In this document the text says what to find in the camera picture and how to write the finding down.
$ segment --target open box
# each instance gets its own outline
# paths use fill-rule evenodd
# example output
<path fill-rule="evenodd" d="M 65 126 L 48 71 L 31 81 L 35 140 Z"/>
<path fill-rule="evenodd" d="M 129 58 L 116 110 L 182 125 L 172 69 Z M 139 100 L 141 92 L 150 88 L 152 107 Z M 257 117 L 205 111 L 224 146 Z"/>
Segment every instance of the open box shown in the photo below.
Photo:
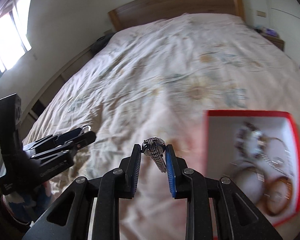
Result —
<path fill-rule="evenodd" d="M 283 160 L 280 171 L 289 174 L 292 184 L 290 200 L 278 215 L 269 215 L 263 200 L 258 201 L 256 206 L 275 226 L 295 215 L 300 210 L 300 140 L 292 116 L 279 111 L 210 110 L 207 111 L 206 118 L 207 178 L 220 179 L 227 176 L 230 163 L 237 163 L 243 159 L 236 145 L 238 132 L 245 122 L 252 123 L 267 138 L 277 138 L 276 141 L 284 142 L 284 149 L 288 149 L 287 151 L 282 150 L 280 144 L 269 143 L 264 152 L 270 161 L 277 157 Z M 258 159 L 256 163 L 265 174 L 265 185 L 282 177 L 282 173 L 264 158 Z"/>

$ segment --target wooden bed frame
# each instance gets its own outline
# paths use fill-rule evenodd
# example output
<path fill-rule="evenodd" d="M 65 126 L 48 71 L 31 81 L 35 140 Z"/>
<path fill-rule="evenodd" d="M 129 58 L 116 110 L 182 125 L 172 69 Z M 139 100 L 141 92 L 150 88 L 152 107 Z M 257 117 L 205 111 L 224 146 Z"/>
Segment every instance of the wooden bed frame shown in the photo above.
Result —
<path fill-rule="evenodd" d="M 227 13 L 245 20 L 242 0 L 135 0 L 108 12 L 116 31 L 184 13 Z"/>

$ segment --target light switch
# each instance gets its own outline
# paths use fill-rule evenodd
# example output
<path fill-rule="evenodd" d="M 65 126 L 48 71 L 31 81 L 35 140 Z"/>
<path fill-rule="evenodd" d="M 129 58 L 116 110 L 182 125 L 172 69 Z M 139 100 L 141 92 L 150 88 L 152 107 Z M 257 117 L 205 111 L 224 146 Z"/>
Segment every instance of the light switch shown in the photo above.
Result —
<path fill-rule="evenodd" d="M 257 15 L 258 16 L 261 16 L 261 17 L 267 17 L 267 14 L 265 12 L 262 12 L 262 11 L 257 11 Z"/>

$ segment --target wrinkled bedsheet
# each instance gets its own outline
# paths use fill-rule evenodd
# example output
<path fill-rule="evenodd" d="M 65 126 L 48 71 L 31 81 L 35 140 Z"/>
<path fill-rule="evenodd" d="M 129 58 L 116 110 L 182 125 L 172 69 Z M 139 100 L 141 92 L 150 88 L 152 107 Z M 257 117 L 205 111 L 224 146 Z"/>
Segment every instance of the wrinkled bedsheet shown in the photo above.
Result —
<path fill-rule="evenodd" d="M 51 180 L 58 196 L 77 176 L 93 179 L 118 167 L 135 143 L 159 137 L 204 174 L 203 111 L 262 109 L 292 113 L 300 129 L 300 70 L 239 17 L 182 15 L 132 27 L 59 91 L 24 143 L 90 125 L 95 143 Z M 172 199 L 167 175 L 142 156 L 133 200 L 120 200 L 121 239 L 184 239 L 185 200 Z M 300 213 L 279 226 L 300 230 Z"/>

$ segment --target bedside table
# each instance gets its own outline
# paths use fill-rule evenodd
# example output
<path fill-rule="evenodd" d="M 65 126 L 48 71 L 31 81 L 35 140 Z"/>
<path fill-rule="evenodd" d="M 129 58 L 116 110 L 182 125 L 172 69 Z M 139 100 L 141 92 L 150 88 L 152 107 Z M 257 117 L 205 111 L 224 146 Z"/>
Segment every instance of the bedside table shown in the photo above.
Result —
<path fill-rule="evenodd" d="M 279 49 L 281 49 L 283 51 L 283 49 L 284 49 L 284 41 L 283 40 L 281 40 L 277 37 L 268 35 L 266 33 L 260 33 L 260 35 L 265 37 L 268 41 L 271 41 L 275 46 L 277 46 Z"/>

